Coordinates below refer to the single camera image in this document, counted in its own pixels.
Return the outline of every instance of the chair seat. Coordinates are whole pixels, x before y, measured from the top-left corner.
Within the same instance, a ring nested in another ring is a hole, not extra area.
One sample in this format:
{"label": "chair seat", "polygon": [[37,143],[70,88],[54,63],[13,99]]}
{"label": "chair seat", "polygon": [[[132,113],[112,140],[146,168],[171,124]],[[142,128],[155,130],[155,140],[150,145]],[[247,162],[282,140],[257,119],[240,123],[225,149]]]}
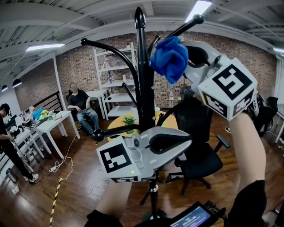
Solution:
{"label": "chair seat", "polygon": [[178,160],[185,178],[198,179],[211,175],[223,167],[219,156],[208,143],[190,147],[185,152],[186,161]]}

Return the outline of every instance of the brick wall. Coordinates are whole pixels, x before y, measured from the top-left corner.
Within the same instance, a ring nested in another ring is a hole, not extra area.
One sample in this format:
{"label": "brick wall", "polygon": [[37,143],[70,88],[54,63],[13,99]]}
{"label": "brick wall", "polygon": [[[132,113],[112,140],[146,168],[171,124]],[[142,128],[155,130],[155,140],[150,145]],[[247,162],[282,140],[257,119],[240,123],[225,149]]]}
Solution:
{"label": "brick wall", "polygon": [[[148,32],[148,44],[157,34],[159,34],[163,40],[169,32]],[[212,45],[220,53],[226,54],[231,59],[237,57],[258,80],[259,92],[264,97],[268,97],[273,93],[277,64],[276,58],[273,55],[249,44],[218,35],[187,32],[180,36],[180,38],[182,40],[204,41]],[[126,43],[133,42],[134,45],[136,45],[136,34],[115,36],[100,40],[100,42],[111,45],[117,49],[125,48]],[[117,64],[118,58],[111,56],[109,59],[111,66]],[[33,102],[35,103],[36,100],[40,100],[53,91],[56,91],[56,80],[51,63],[47,62],[38,66],[22,78],[23,84],[16,88],[16,94],[21,108],[23,106],[30,106]],[[103,59],[101,58],[99,65],[101,66],[102,63]],[[85,91],[99,89],[92,47],[78,47],[57,56],[57,66],[64,96],[67,95],[71,82],[78,83],[79,87]],[[130,71],[117,70],[113,71],[112,74],[115,79],[122,79],[123,74],[128,78]],[[103,83],[107,81],[106,73],[102,74],[102,80]],[[173,92],[174,104],[176,104],[178,102],[179,90],[184,84],[184,79],[181,78],[176,84],[170,85],[165,77],[155,74],[154,84],[156,88],[155,101],[157,106],[170,107],[170,92]],[[121,91],[121,88],[113,88],[112,90],[112,92],[119,91]]]}

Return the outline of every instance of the white desk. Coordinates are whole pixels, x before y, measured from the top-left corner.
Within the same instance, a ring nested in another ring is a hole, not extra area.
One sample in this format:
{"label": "white desk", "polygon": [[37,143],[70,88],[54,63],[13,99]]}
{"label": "white desk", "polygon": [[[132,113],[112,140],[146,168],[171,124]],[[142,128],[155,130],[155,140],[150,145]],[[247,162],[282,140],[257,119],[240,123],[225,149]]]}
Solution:
{"label": "white desk", "polygon": [[30,140],[32,141],[32,143],[34,144],[34,146],[35,146],[37,152],[40,154],[40,156],[41,156],[42,158],[44,158],[44,155],[43,155],[43,153],[41,152],[41,150],[40,150],[40,148],[38,147],[38,145],[36,144],[36,141],[35,141],[34,137],[32,136],[32,133],[31,133],[30,130],[25,129],[22,133],[20,133],[20,134],[16,137],[15,142],[16,142],[17,145],[20,145],[22,142],[24,142],[25,145],[27,146],[28,150],[31,152],[32,150],[31,150],[30,146],[27,144],[26,139],[28,139],[28,140],[30,139]]}
{"label": "white desk", "polygon": [[277,143],[278,140],[280,140],[282,143],[284,143],[284,140],[282,140],[282,139],[280,138],[280,136],[281,136],[281,134],[282,134],[282,132],[283,132],[283,129],[284,129],[284,104],[277,104],[277,106],[278,106],[278,112],[277,112],[277,114],[278,114],[278,116],[279,116],[278,121],[277,121],[277,125],[278,125],[278,123],[279,123],[280,118],[283,119],[283,123],[282,123],[281,129],[280,129],[280,131],[279,131],[279,133],[278,133],[278,135],[277,135],[277,138],[276,138],[276,140],[275,140],[275,143]]}
{"label": "white desk", "polygon": [[59,118],[60,116],[62,116],[62,117],[60,119],[58,119],[58,120],[45,121],[44,123],[42,123],[41,125],[37,126],[36,128],[33,128],[33,129],[35,131],[39,132],[39,138],[40,138],[41,142],[43,143],[43,145],[44,145],[44,147],[45,147],[45,149],[47,150],[48,153],[51,154],[51,151],[50,151],[49,147],[47,146],[47,144],[45,143],[45,141],[44,141],[44,139],[42,137],[42,133],[46,133],[47,134],[49,140],[51,141],[52,145],[54,146],[54,148],[57,151],[57,153],[59,154],[59,156],[61,158],[64,158],[64,156],[62,155],[62,153],[59,150],[58,146],[56,145],[55,141],[53,140],[53,138],[52,138],[52,136],[50,134],[50,131],[53,128],[55,128],[56,126],[58,126],[59,130],[61,132],[61,135],[67,137],[67,133],[66,133],[66,130],[65,130],[63,124],[62,124],[62,121],[65,118],[69,117],[69,120],[70,120],[70,122],[71,122],[71,124],[73,126],[73,130],[74,130],[77,138],[80,139],[81,137],[80,137],[80,135],[78,133],[78,130],[76,128],[75,122],[74,122],[73,117],[71,115],[71,111],[68,111],[68,110],[60,111],[56,115],[55,119]]}
{"label": "white desk", "polygon": [[107,109],[106,109],[106,104],[103,101],[104,100],[104,95],[107,94],[107,90],[92,90],[92,91],[87,91],[87,95],[91,98],[91,100],[97,99],[99,101],[99,107],[102,112],[103,119],[107,119]]}

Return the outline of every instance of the shelving unit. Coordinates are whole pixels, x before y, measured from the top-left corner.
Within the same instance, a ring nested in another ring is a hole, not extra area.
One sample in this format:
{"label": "shelving unit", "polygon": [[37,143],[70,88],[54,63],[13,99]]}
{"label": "shelving unit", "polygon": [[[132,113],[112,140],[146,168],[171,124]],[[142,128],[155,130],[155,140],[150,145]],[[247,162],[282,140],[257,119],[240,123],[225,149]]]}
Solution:
{"label": "shelving unit", "polygon": [[[120,49],[120,51],[131,52],[132,64],[134,67],[137,66],[136,57],[135,57],[135,49],[134,49],[133,43],[130,43],[130,46],[127,48]],[[99,68],[98,57],[104,56],[104,58],[106,59],[107,56],[113,55],[114,53],[111,51],[104,51],[104,52],[98,53],[96,49],[94,49],[94,54],[95,54],[95,66],[96,66],[97,75],[98,75],[99,88],[100,90],[107,88],[110,94],[108,97],[103,97],[103,107],[104,107],[106,119],[108,120],[108,117],[120,117],[122,115],[129,113],[131,111],[132,106],[114,106],[113,105],[114,102],[131,102],[132,101],[126,92],[125,93],[113,93],[113,94],[111,92],[112,87],[122,86],[122,83],[124,82],[123,79],[115,80],[114,82],[107,81],[104,84],[102,84],[102,81],[101,81],[102,72],[106,72],[107,76],[109,76],[109,71],[111,70],[129,69],[129,67],[127,65],[122,65],[122,66],[113,66],[113,67],[107,66],[106,68],[106,60],[104,60],[102,67]],[[134,85],[134,81],[130,79],[125,80],[125,83],[128,86]]]}

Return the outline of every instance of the wooden floor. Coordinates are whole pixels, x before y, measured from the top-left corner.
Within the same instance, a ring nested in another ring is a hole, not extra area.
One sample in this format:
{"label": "wooden floor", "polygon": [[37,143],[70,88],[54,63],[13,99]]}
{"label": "wooden floor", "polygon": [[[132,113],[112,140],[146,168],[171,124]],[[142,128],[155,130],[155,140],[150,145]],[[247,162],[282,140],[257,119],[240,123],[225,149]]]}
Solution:
{"label": "wooden floor", "polygon": [[[63,155],[67,153],[75,134],[70,122],[65,120],[64,126],[68,137],[61,137],[59,130],[54,129],[54,137]],[[101,128],[105,129],[110,121],[101,120]],[[210,133],[210,145],[214,147],[218,140],[217,134],[225,135],[232,142],[230,134],[224,128],[227,126],[225,119],[214,115]],[[102,167],[96,154],[96,148],[101,144],[95,142],[81,132],[81,139],[75,139],[70,148],[69,156],[74,162],[73,173],[67,180],[61,183],[55,213],[53,227],[82,227],[87,221],[86,215],[92,212],[105,188],[108,180],[105,179]],[[275,138],[268,134],[262,139],[267,153],[266,167],[266,192],[268,198],[267,211],[284,199],[284,165],[283,150],[274,146]],[[60,167],[58,172],[48,176],[48,169],[54,166],[56,160],[61,161],[52,145],[49,143],[52,155],[44,153],[46,157],[36,157],[33,163],[34,169],[38,170],[43,179],[36,185],[27,184],[22,177],[19,178],[20,192],[13,195],[11,188],[3,183],[0,188],[0,221],[4,227],[47,227],[51,215],[52,203],[56,187],[60,177],[67,177],[71,171],[69,159]],[[169,184],[159,184],[158,204],[169,217],[173,217],[197,200],[202,203],[207,200],[215,202],[218,207],[227,207],[229,211],[237,194],[239,175],[234,148],[221,148],[220,158],[224,167],[217,173],[206,177],[212,184],[212,188],[206,187],[197,181],[192,181],[185,196],[180,195],[182,180]],[[166,176],[168,172],[179,171],[173,163],[167,165],[161,175]],[[143,198],[148,188],[147,182],[134,183],[130,192],[126,212],[121,220],[125,227],[132,227],[141,221],[143,214],[150,210],[150,201],[140,206],[139,201]],[[222,220],[215,225],[223,226]]]}

